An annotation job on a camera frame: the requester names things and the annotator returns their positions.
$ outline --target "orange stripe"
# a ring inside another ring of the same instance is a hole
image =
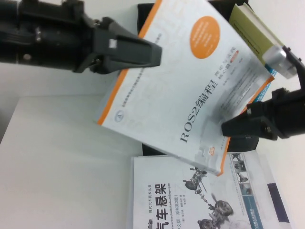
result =
[[[272,81],[274,80],[274,77],[273,76],[270,76],[270,78],[258,89],[258,91],[255,93],[255,95],[252,97],[252,99],[250,100],[249,104],[252,103],[256,98],[257,96],[259,95],[260,92],[262,92],[262,90],[269,84],[271,83]],[[221,166],[220,166],[220,173],[217,175],[218,177],[220,175],[222,175],[224,173],[224,162],[225,162],[225,157],[226,157],[226,154],[227,154],[227,151],[228,151],[228,147],[229,147],[229,143],[230,143],[230,137],[228,138],[228,141],[227,141],[227,144],[225,145],[225,150],[224,150],[224,155],[223,155],[223,159],[221,161]]]
[[[161,3],[162,3],[162,0],[157,0],[157,2],[154,4],[151,12],[148,15],[148,18],[145,21],[145,24],[143,25],[143,27],[142,27],[142,29],[141,29],[141,31],[139,33],[139,37],[140,38],[144,38],[145,37],[145,35],[146,35],[146,33],[147,33],[147,31],[148,31],[148,29],[149,29],[149,27],[150,27],[150,25],[151,25],[155,15],[156,15],[156,13],[157,13]],[[108,100],[108,102],[107,102],[103,112],[102,112],[102,115],[101,115],[99,121],[97,122],[98,125],[102,125],[103,122],[105,121],[105,119],[106,119],[106,117],[107,117],[107,115],[108,115],[108,113],[110,111],[111,105],[112,105],[112,103],[113,103],[113,101],[114,101],[114,99],[116,97],[116,94],[118,93],[118,91],[119,91],[119,89],[120,89],[120,87],[121,87],[121,85],[122,85],[122,83],[123,83],[123,81],[124,81],[124,79],[126,77],[127,72],[128,72],[128,69],[124,69],[124,70],[121,71],[121,73],[119,75],[119,78],[118,78],[118,81],[116,82],[116,85],[115,85],[114,89],[111,92],[111,95],[109,97],[109,100]]]

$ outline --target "book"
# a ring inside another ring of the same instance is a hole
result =
[[[216,177],[169,156],[132,163],[133,229],[279,228],[256,151],[228,154]]]
[[[256,54],[259,60],[267,68],[272,76],[277,71],[270,68],[263,60],[263,54],[273,45],[281,45],[283,43],[277,36],[263,23],[263,21],[255,14],[255,12],[244,3],[242,6],[235,4],[229,23],[233,26],[241,38],[248,44],[250,49]],[[261,101],[266,94],[270,84],[268,84],[255,99],[255,102]]]
[[[206,1],[157,1],[140,37],[162,46],[161,66],[123,70],[98,124],[221,175],[229,144],[221,123],[273,77]]]

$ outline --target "汽车悬架 book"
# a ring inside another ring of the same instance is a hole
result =
[[[173,157],[134,158],[131,228],[279,228],[258,154],[228,154],[225,168],[216,177]]]

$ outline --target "orange circle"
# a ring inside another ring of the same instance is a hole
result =
[[[220,39],[220,27],[216,19],[206,16],[200,18],[192,28],[190,43],[195,57],[209,57],[217,48]]]

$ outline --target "robotic arm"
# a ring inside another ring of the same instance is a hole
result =
[[[83,1],[0,0],[0,62],[108,74],[158,66],[161,54],[111,18],[88,18]]]
[[[241,115],[222,124],[224,136],[257,136],[270,140],[289,138],[305,133],[305,66],[285,46],[273,46],[263,59],[286,78],[296,74],[301,89],[289,92],[284,88],[272,92],[272,99],[247,105]]]
[[[0,0],[0,62],[108,74],[161,64],[162,49],[129,33],[111,18],[92,20],[84,2],[54,5],[38,0]],[[301,89],[272,92],[222,124],[224,136],[271,140],[305,133],[305,66],[289,48],[272,47],[264,60],[283,76],[298,74]]]

